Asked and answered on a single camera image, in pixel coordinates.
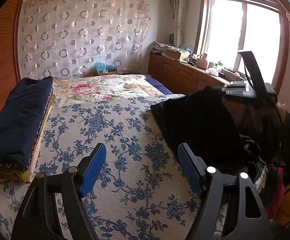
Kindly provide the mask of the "tissue box with blue bag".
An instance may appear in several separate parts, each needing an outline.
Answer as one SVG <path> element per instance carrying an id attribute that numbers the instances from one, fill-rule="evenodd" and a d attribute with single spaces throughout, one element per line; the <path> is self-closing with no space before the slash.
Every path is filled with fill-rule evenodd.
<path id="1" fill-rule="evenodd" d="M 101 62 L 96 62 L 95 67 L 98 76 L 117 74 L 117 68 L 115 65 L 107 65 Z"/>

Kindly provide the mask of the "cardboard box on sideboard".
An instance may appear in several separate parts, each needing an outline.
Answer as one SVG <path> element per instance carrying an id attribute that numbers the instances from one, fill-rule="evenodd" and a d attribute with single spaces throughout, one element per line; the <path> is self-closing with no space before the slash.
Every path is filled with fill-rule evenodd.
<path id="1" fill-rule="evenodd" d="M 190 55 L 189 51 L 173 48 L 165 48 L 164 53 L 173 60 L 186 60 Z"/>

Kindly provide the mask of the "black t-shirt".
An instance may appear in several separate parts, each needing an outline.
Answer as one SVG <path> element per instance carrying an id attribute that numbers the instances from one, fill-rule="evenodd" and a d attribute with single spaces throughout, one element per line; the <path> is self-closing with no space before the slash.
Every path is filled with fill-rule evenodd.
<path id="1" fill-rule="evenodd" d="M 239 132 L 219 93 L 206 88 L 150 109 L 175 157 L 186 143 L 195 156 L 222 173 L 246 172 L 252 180 L 261 174 L 259 147 Z"/>

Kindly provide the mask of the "dark blue blanket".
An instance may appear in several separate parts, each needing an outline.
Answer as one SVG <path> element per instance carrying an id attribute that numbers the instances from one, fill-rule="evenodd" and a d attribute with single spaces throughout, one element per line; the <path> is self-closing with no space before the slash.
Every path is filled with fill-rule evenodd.
<path id="1" fill-rule="evenodd" d="M 172 94 L 172 92 L 170 90 L 168 90 L 162 83 L 160 83 L 159 81 L 157 81 L 153 77 L 146 76 L 145 80 L 148 83 L 150 83 L 153 87 L 155 87 L 156 89 L 158 89 L 164 95 L 170 95 L 170 94 Z"/>

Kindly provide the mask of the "circle patterned curtain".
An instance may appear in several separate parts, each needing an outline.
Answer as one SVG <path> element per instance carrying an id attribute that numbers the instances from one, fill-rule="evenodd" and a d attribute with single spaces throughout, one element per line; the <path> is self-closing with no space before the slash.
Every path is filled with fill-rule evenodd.
<path id="1" fill-rule="evenodd" d="M 120 74 L 141 73 L 142 46 L 151 24 L 146 0 L 28 0 L 19 22 L 22 77 L 72 79 L 96 64 Z"/>

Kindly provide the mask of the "pink floral quilt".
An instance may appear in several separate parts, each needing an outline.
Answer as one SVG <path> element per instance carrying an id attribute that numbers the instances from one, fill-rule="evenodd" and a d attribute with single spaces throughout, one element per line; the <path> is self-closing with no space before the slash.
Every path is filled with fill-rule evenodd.
<path id="1" fill-rule="evenodd" d="M 163 93 L 146 81 L 145 75 L 104 75 L 53 82 L 53 105 L 160 96 Z"/>

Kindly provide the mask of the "wooden sideboard cabinet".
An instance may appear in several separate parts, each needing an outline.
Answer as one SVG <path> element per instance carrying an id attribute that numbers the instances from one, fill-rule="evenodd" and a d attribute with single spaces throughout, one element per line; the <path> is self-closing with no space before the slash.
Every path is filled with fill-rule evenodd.
<path id="1" fill-rule="evenodd" d="M 190 94 L 207 86 L 223 86 L 229 81 L 204 70 L 161 55 L 150 54 L 148 73 L 174 94 Z"/>

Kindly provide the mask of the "blue floral bed sheet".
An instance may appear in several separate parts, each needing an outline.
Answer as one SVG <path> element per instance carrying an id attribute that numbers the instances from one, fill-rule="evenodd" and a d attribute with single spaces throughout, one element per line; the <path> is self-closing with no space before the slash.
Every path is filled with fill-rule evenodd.
<path id="1" fill-rule="evenodd" d="M 201 201 L 166 145 L 150 106 L 166 95 L 53 107 L 35 172 L 59 174 L 98 143 L 106 160 L 83 199 L 100 239 L 185 239 Z"/>

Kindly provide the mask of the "window with wooden frame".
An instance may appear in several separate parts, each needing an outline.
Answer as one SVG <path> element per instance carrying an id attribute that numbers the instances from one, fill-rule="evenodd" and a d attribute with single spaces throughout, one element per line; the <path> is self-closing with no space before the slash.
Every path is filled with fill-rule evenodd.
<path id="1" fill-rule="evenodd" d="M 286 11 L 277 0 L 200 0 L 194 51 L 245 73 L 240 50 L 252 51 L 266 83 L 280 91 L 288 56 Z"/>

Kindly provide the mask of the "pink bottle on sideboard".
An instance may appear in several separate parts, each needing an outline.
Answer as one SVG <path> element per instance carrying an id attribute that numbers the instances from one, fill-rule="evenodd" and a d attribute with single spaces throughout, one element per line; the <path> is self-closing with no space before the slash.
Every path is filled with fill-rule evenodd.
<path id="1" fill-rule="evenodd" d="M 203 53 L 200 56 L 197 57 L 196 60 L 196 66 L 201 69 L 207 69 L 208 68 L 208 61 L 207 61 L 207 54 Z"/>

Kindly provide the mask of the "folded tan garment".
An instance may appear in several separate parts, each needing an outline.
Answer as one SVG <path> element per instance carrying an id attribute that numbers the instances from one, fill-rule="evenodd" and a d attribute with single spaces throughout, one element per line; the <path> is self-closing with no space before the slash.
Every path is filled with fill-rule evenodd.
<path id="1" fill-rule="evenodd" d="M 53 101 L 54 100 L 51 99 L 46 108 L 46 112 L 45 112 L 42 124 L 38 131 L 38 138 L 34 144 L 34 148 L 31 153 L 27 168 L 24 171 L 18 170 L 18 169 L 8 169 L 8 168 L 0 169 L 0 181 L 2 181 L 3 179 L 7 179 L 7 180 L 21 181 L 22 183 L 30 183 L 35 177 L 36 175 L 35 168 L 36 168 L 36 164 L 37 164 L 37 160 L 38 160 L 39 152 L 41 148 L 43 130 L 44 130 L 44 126 L 48 118 L 48 115 L 50 114 Z"/>

